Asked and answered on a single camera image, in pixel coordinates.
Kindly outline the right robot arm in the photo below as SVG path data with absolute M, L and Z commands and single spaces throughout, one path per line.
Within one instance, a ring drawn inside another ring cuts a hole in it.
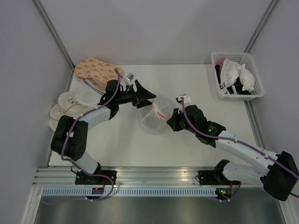
M 196 105 L 175 108 L 167 124 L 175 132 L 189 131 L 201 143 L 226 151 L 248 163 L 247 166 L 241 166 L 221 160 L 213 170 L 216 183 L 239 181 L 259 185 L 280 201 L 286 201 L 289 196 L 298 197 L 293 189 L 299 181 L 299 171 L 288 152 L 277 154 L 237 139 L 224 126 L 207 120 Z

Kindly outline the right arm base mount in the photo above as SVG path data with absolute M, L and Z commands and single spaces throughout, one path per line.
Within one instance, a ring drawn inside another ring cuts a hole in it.
M 201 186 L 207 185 L 229 185 L 230 182 L 220 172 L 214 172 L 213 170 L 199 170 L 198 180 Z

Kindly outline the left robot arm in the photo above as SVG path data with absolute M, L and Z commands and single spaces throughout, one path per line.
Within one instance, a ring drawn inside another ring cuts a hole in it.
M 119 111 L 119 105 L 131 103 L 137 109 L 149 106 L 157 96 L 146 90 L 135 80 L 126 88 L 119 80 L 108 81 L 104 95 L 94 109 L 77 118 L 67 115 L 59 119 L 50 148 L 76 166 L 90 184 L 101 182 L 101 165 L 86 151 L 88 131 L 97 125 L 111 120 Z

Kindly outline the pink trimmed mesh laundry bag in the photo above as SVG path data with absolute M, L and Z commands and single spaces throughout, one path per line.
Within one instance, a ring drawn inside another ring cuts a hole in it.
M 166 122 L 171 118 L 174 108 L 175 105 L 170 98 L 157 95 L 151 101 L 151 105 L 142 109 L 141 125 L 152 134 L 160 134 L 166 128 Z

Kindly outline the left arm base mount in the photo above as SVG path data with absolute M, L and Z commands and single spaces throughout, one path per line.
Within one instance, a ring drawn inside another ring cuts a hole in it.
M 113 184 L 115 184 L 117 179 L 116 170 L 103 170 L 101 175 L 109 177 Z M 77 172 L 75 185 L 112 185 L 112 183 L 106 177 L 90 176 L 83 172 Z

